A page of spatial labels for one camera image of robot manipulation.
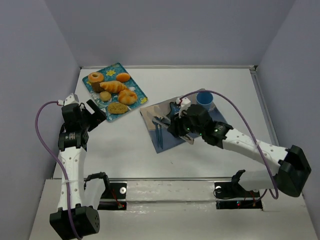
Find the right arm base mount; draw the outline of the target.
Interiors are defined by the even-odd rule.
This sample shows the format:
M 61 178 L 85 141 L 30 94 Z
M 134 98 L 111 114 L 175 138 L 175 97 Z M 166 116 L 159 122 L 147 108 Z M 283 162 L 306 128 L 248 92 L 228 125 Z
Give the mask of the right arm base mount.
M 263 210 L 259 191 L 247 191 L 240 184 L 240 177 L 245 170 L 239 170 L 230 181 L 216 182 L 213 195 L 217 210 Z

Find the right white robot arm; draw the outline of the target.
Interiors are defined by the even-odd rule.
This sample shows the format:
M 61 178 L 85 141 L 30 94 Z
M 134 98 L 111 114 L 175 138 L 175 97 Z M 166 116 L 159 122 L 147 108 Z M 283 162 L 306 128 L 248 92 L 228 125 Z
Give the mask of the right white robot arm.
M 182 113 L 170 113 L 168 132 L 174 137 L 199 135 L 207 144 L 238 153 L 266 167 L 266 171 L 239 170 L 233 175 L 234 186 L 246 191 L 275 189 L 290 197 L 299 197 L 311 173 L 304 151 L 257 141 L 231 125 L 213 120 L 208 110 L 192 104 Z

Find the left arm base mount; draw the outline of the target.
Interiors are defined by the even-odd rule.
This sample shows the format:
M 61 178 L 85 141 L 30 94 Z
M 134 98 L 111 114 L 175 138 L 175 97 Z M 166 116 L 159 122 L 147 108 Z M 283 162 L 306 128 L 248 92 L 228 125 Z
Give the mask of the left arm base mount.
M 110 181 L 105 172 L 90 174 L 84 180 L 85 205 L 96 210 L 125 211 L 127 182 Z

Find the metal serving tongs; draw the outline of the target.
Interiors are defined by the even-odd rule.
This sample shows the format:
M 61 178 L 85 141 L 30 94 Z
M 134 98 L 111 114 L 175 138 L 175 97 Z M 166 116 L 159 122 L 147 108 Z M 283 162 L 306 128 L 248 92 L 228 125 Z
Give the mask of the metal serving tongs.
M 165 128 L 167 131 L 169 131 L 169 130 L 168 130 L 169 125 L 161 122 L 158 117 L 151 115 L 151 121 L 152 121 L 153 123 L 156 123 L 156 124 L 160 125 L 161 127 Z M 193 145 L 193 144 L 194 144 L 194 138 L 192 138 L 192 137 L 189 136 L 188 134 L 183 135 L 183 136 L 177 135 L 176 138 L 180 138 L 180 139 L 184 140 L 185 142 L 189 143 L 190 145 Z

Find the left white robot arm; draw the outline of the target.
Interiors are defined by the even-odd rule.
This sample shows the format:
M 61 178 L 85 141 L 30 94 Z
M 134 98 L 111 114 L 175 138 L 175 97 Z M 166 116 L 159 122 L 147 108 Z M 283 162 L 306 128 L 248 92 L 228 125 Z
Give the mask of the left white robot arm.
M 58 164 L 62 170 L 57 211 L 49 223 L 63 240 L 81 240 L 100 231 L 98 206 L 109 186 L 104 172 L 84 176 L 89 132 L 106 119 L 92 100 L 80 103 L 74 94 L 62 105 L 64 120 L 58 137 Z

